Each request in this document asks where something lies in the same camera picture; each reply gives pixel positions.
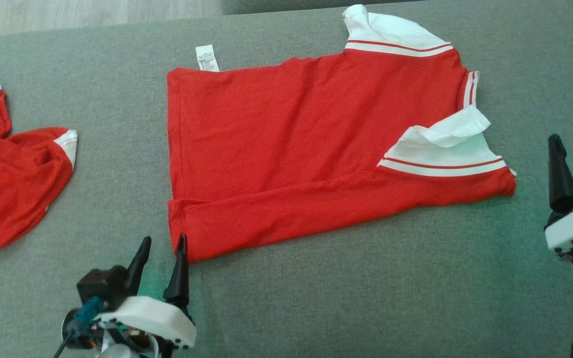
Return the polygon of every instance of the clothing tag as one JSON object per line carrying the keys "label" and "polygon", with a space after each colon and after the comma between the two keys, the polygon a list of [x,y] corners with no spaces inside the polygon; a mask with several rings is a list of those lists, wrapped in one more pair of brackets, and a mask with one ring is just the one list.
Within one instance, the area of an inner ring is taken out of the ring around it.
{"label": "clothing tag", "polygon": [[213,54],[213,45],[196,47],[196,57],[201,71],[220,72],[216,57]]}

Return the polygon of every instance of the clothing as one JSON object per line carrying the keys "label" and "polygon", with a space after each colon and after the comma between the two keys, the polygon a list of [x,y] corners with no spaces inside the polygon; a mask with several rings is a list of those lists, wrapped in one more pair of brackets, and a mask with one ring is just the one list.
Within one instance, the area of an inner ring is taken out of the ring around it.
{"label": "clothing", "polygon": [[457,50],[362,5],[343,15],[341,54],[168,74],[169,228],[190,261],[513,195]]}
{"label": "clothing", "polygon": [[43,218],[72,176],[77,132],[50,127],[7,137],[11,129],[0,86],[0,248]]}

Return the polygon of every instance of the wooden floor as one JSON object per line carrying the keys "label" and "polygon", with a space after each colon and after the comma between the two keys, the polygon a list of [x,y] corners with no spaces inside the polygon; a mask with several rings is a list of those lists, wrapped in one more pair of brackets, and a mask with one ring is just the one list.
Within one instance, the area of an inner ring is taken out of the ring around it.
{"label": "wooden floor", "polygon": [[0,35],[222,14],[221,0],[0,0]]}

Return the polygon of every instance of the red fabric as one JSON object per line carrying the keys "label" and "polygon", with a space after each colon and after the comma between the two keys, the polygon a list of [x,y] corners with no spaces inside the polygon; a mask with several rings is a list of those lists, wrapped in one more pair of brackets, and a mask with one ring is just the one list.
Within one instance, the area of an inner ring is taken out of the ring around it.
{"label": "red fabric", "polygon": [[174,247],[190,261],[337,229],[408,208],[512,195],[502,168],[425,177],[377,168],[413,125],[463,108],[459,53],[360,50],[279,66],[168,74]]}
{"label": "red fabric", "polygon": [[0,248],[30,231],[72,175],[54,140],[65,128],[43,128],[6,138],[11,128],[0,90]]}

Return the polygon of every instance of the gray couch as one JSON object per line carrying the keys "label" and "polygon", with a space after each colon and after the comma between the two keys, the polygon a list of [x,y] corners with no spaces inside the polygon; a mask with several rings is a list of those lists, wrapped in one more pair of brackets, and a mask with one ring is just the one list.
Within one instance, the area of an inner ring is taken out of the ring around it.
{"label": "gray couch", "polygon": [[[480,70],[492,149],[513,198],[391,218],[191,265],[198,327],[188,357],[562,358],[573,274],[548,251],[546,138],[573,170],[573,2],[475,0],[369,6],[421,23]],[[341,8],[0,37],[13,131],[80,136],[75,174],[46,217],[0,250],[0,357],[51,357],[75,283],[127,265],[153,238],[141,294],[161,297],[174,258],[166,201],[166,73],[341,52]],[[65,358],[91,357],[66,352]]]}

